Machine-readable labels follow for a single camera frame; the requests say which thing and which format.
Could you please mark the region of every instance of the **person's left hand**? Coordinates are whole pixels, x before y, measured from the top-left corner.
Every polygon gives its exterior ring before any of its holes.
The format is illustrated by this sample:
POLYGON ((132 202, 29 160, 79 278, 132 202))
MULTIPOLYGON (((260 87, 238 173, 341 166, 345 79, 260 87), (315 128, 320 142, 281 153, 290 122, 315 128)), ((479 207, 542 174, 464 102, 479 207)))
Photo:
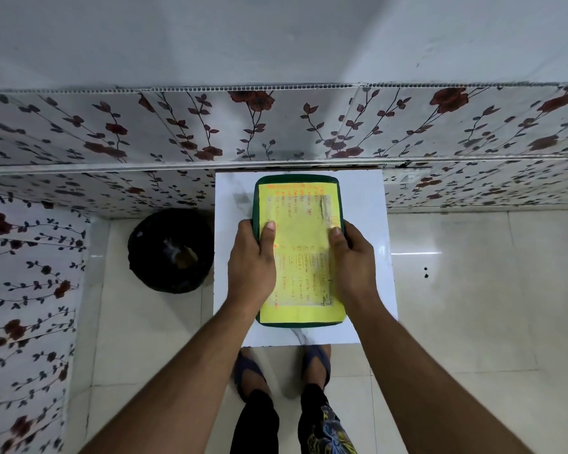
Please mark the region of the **person's left hand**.
POLYGON ((269 221, 261 232, 260 244, 254 238, 250 220, 238 224, 234 248, 227 265, 230 303, 248 306, 253 315, 275 288, 275 223, 269 221))

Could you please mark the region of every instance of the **yellow paper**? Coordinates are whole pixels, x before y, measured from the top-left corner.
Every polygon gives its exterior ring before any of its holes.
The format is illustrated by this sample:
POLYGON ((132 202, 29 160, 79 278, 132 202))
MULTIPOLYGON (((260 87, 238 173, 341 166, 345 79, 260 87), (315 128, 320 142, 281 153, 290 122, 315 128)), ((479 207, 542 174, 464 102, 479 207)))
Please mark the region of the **yellow paper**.
POLYGON ((328 229, 341 226, 335 183, 260 184, 259 221, 275 221, 277 278, 262 323, 336 323, 345 308, 334 296, 328 229))

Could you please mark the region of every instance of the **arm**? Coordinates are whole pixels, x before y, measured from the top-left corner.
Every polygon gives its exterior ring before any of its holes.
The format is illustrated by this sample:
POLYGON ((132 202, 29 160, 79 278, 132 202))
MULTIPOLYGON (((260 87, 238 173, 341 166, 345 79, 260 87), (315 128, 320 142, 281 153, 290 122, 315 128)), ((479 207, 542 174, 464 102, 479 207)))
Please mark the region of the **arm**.
POLYGON ((347 240, 339 228, 329 235, 336 288, 408 452, 530 453, 391 316, 371 244, 345 226, 347 240))
POLYGON ((242 341, 275 286, 274 228, 259 246, 250 221, 240 222, 219 312, 81 454, 204 452, 242 341))

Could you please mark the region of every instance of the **black round object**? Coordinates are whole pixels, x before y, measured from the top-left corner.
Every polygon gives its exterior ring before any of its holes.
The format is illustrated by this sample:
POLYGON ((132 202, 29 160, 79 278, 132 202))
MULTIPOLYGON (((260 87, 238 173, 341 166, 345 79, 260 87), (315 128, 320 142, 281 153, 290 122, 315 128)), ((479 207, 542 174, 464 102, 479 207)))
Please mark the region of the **black round object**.
POLYGON ((147 217, 128 238, 131 271, 149 288, 187 293, 212 267, 212 231, 192 209, 167 209, 147 217))

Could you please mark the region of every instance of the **wall socket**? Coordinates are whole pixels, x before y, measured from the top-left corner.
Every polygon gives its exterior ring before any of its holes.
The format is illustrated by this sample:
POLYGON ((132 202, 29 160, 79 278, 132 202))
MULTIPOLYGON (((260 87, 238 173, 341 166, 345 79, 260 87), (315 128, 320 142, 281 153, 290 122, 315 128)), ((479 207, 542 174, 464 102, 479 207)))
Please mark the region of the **wall socket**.
POLYGON ((421 178, 429 176, 430 167, 422 167, 420 169, 382 169, 383 182, 385 184, 415 184, 421 178))

